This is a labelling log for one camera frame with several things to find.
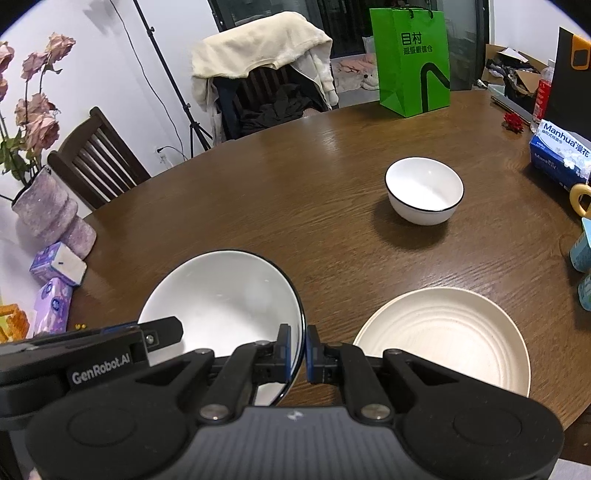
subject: white jacket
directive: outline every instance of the white jacket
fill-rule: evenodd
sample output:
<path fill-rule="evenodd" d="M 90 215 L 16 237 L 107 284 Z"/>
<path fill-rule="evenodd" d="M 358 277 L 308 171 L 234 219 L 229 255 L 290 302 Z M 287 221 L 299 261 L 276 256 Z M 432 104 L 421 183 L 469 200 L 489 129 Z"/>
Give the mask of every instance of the white jacket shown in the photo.
<path fill-rule="evenodd" d="M 246 78 L 257 67 L 275 70 L 291 64 L 312 80 L 327 105 L 339 101 L 330 72 L 332 39 L 296 12 L 282 12 L 212 35 L 193 50 L 193 96 L 212 116 L 216 136 L 221 132 L 215 109 L 214 77 Z"/>

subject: bowl rim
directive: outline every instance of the bowl rim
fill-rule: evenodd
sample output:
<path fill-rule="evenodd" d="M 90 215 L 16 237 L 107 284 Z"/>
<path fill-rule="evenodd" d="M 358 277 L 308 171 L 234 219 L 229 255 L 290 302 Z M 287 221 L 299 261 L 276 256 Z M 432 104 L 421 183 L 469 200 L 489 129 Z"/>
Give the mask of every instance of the bowl rim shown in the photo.
<path fill-rule="evenodd" d="M 440 210 L 430 210 L 430 209 L 426 209 L 426 208 L 415 207 L 414 205 L 410 205 L 409 203 L 403 202 L 401 199 L 396 197 L 396 195 L 393 194 L 392 190 L 390 190 L 390 187 L 388 186 L 388 182 L 386 181 L 386 175 L 388 175 L 388 171 L 395 163 L 398 163 L 402 160 L 412 160 L 413 158 L 422 158 L 425 160 L 431 160 L 435 163 L 439 163 L 439 164 L 443 165 L 445 168 L 449 168 L 455 174 L 457 179 L 460 181 L 460 185 L 462 185 L 462 195 L 460 196 L 460 199 L 456 203 L 454 203 L 451 207 L 446 207 L 446 208 L 440 209 Z M 419 210 L 420 212 L 428 212 L 428 213 L 447 212 L 448 210 L 451 210 L 452 208 L 457 207 L 460 204 L 460 202 L 463 200 L 464 193 L 466 193 L 466 189 L 464 188 L 464 182 L 462 182 L 462 179 L 460 178 L 460 176 L 457 174 L 457 172 L 453 168 L 451 168 L 449 165 L 445 165 L 445 163 L 440 162 L 439 160 L 435 160 L 434 158 L 429 158 L 429 157 L 405 157 L 405 158 L 399 158 L 398 160 L 393 161 L 388 166 L 388 168 L 386 168 L 386 173 L 384 173 L 384 184 L 386 185 L 386 190 L 388 191 L 388 193 L 390 195 L 392 195 L 397 201 L 399 201 L 403 205 L 406 205 L 407 207 L 412 208 L 413 210 Z"/>
<path fill-rule="evenodd" d="M 154 287 L 152 293 L 150 293 L 150 295 L 148 296 L 148 300 L 150 299 L 150 297 L 152 296 L 152 294 L 154 293 L 154 291 L 156 290 L 156 288 L 158 288 L 160 286 L 160 284 L 170 274 L 172 274 L 173 272 L 175 272 L 175 270 L 179 269 L 184 264 L 189 263 L 191 261 L 194 261 L 197 258 L 203 257 L 205 255 L 215 254 L 215 253 L 224 253 L 224 252 L 235 252 L 235 253 L 246 254 L 246 255 L 250 255 L 252 257 L 256 257 L 259 260 L 263 260 L 264 262 L 268 263 L 270 266 L 272 266 L 273 268 L 275 268 L 283 276 L 283 278 L 287 281 L 287 284 L 290 286 L 290 289 L 291 289 L 293 295 L 296 297 L 295 300 L 296 300 L 297 305 L 298 305 L 298 312 L 300 314 L 300 327 L 301 327 L 301 339 L 300 339 L 300 341 L 298 343 L 299 344 L 298 346 L 300 347 L 300 352 L 297 355 L 297 357 L 295 359 L 295 362 L 291 366 L 292 372 L 290 374 L 289 382 L 287 382 L 286 384 L 283 385 L 283 387 L 281 388 L 281 391 L 279 392 L 279 394 L 274 398 L 274 400 L 269 405 L 269 406 L 276 406 L 281 401 L 281 399 L 283 397 L 285 397 L 286 393 L 289 392 L 291 386 L 294 384 L 294 381 L 296 380 L 296 376 L 297 376 L 298 372 L 300 371 L 301 364 L 302 364 L 303 359 L 304 359 L 304 353 L 306 351 L 306 332 L 307 332 L 306 314 L 304 313 L 304 305 L 301 302 L 300 294 L 298 294 L 298 291 L 295 288 L 296 286 L 293 284 L 293 282 L 291 281 L 291 279 L 287 276 L 287 274 L 279 266 L 277 266 L 277 264 L 275 264 L 274 262 L 272 262 L 268 258 L 263 257 L 262 255 L 256 254 L 254 252 L 250 252 L 248 250 L 242 250 L 242 249 L 239 249 L 239 248 L 221 248 L 221 249 L 217 249 L 217 250 L 208 250 L 206 252 L 203 252 L 203 253 L 201 253 L 199 255 L 195 255 L 194 257 L 185 260 L 183 263 L 181 263 L 180 265 L 176 266 L 173 270 L 171 270 L 158 283 L 158 285 L 156 285 L 156 287 Z"/>

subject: power outlet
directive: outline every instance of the power outlet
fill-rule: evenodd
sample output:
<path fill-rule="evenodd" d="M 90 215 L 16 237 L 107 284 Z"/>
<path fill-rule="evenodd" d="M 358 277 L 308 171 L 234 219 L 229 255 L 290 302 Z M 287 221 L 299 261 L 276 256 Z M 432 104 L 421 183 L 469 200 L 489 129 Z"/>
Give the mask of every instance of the power outlet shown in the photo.
<path fill-rule="evenodd" d="M 160 163 L 162 165 L 164 165 L 166 168 L 172 168 L 173 165 L 170 163 L 170 160 L 166 156 L 166 153 L 164 152 L 164 150 L 161 150 L 159 152 L 158 148 L 154 148 L 154 152 L 156 153 L 156 155 L 158 155 L 158 158 L 160 159 Z"/>

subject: blue container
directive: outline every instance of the blue container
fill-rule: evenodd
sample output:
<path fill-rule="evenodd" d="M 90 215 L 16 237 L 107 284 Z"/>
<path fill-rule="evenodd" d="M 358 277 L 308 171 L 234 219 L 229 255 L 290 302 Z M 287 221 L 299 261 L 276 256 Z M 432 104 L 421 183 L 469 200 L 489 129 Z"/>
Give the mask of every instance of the blue container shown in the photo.
<path fill-rule="evenodd" d="M 570 249 L 570 261 L 575 269 L 588 273 L 591 271 L 591 220 L 587 218 L 581 220 L 583 233 Z"/>
<path fill-rule="evenodd" d="M 585 310 L 591 312 L 591 275 L 587 275 L 581 283 L 579 283 L 579 302 Z"/>

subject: wooden tabletop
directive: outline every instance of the wooden tabletop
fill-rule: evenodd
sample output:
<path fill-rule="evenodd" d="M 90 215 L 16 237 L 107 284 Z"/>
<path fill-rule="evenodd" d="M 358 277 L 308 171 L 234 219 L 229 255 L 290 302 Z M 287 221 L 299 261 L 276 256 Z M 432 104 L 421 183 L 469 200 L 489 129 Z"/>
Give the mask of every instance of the wooden tabletop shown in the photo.
<path fill-rule="evenodd" d="M 323 341 L 353 341 L 375 310 L 415 288 L 455 286 L 499 304 L 530 353 L 531 397 L 566 427 L 591 401 L 591 313 L 567 257 L 580 233 L 568 194 L 529 165 L 526 131 L 501 127 L 488 92 L 402 119 L 377 103 L 229 141 L 95 211 L 96 245 L 70 325 L 137 319 L 154 287 L 203 252 L 240 248 L 279 265 Z M 451 166 L 465 196 L 426 227 L 388 203 L 384 173 L 422 156 Z M 298 380 L 285 405 L 335 389 Z"/>

